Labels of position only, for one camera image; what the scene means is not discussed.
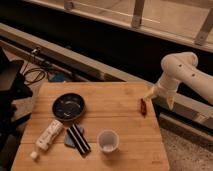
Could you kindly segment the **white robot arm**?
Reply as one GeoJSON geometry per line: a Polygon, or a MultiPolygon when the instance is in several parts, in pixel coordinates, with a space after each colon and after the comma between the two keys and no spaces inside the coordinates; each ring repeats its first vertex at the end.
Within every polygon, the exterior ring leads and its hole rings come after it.
{"type": "Polygon", "coordinates": [[[170,110],[174,107],[175,94],[184,83],[213,105],[213,76],[197,69],[198,57],[193,52],[172,53],[161,60],[162,75],[148,90],[145,100],[163,96],[170,110]]]}

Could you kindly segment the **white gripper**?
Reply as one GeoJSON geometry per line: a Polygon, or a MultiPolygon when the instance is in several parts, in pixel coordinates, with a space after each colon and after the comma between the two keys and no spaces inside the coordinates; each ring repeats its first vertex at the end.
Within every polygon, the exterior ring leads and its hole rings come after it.
{"type": "Polygon", "coordinates": [[[176,93],[176,82],[172,79],[159,79],[154,87],[151,87],[144,96],[150,100],[156,96],[165,97],[170,110],[174,107],[174,95],[176,93]]]}

